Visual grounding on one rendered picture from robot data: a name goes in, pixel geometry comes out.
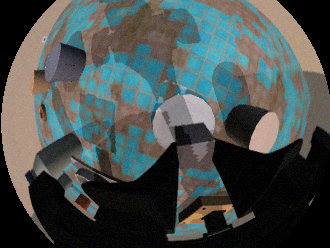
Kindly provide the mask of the dark grey bottle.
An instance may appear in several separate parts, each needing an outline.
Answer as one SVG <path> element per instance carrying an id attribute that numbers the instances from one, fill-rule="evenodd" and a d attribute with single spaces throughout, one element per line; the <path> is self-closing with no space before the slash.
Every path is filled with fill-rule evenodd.
<path id="1" fill-rule="evenodd" d="M 57 181 L 59 181 L 60 185 L 63 185 L 63 188 L 65 189 L 64 192 L 67 192 L 68 188 L 71 188 L 72 183 L 72 179 L 69 179 L 69 177 L 67 175 L 60 176 L 60 179 L 57 179 Z"/>
<path id="2" fill-rule="evenodd" d="M 55 143 L 48 144 L 48 147 L 40 149 L 40 152 L 36 152 L 35 161 L 33 161 L 32 171 L 28 171 L 27 177 L 28 184 L 32 184 L 33 180 L 36 180 L 37 175 L 41 175 L 40 172 L 47 172 L 53 179 L 59 176 L 64 168 L 71 165 L 73 161 L 71 156 L 79 157 L 82 153 L 82 147 L 80 140 L 77 140 L 77 136 L 73 133 L 69 133 L 67 136 L 61 136 L 61 139 L 56 140 Z"/>

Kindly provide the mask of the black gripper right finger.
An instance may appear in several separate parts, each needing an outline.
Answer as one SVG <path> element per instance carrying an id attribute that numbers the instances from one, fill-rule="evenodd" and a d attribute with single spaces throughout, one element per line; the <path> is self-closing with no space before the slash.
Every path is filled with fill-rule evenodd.
<path id="1" fill-rule="evenodd" d="M 253 206 L 274 183 L 279 171 L 298 155 L 303 140 L 275 152 L 254 152 L 216 137 L 212 161 L 225 185 L 237 217 L 253 212 Z"/>

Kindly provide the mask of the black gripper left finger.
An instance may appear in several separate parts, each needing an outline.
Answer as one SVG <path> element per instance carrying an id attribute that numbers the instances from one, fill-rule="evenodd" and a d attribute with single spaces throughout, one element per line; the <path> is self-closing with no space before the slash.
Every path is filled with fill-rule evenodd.
<path id="1" fill-rule="evenodd" d="M 98 183 L 86 181 L 81 184 L 98 206 L 122 212 L 146 214 L 154 218 L 166 230 L 176 230 L 178 163 L 176 141 L 172 141 L 165 152 L 137 180 L 122 183 Z"/>

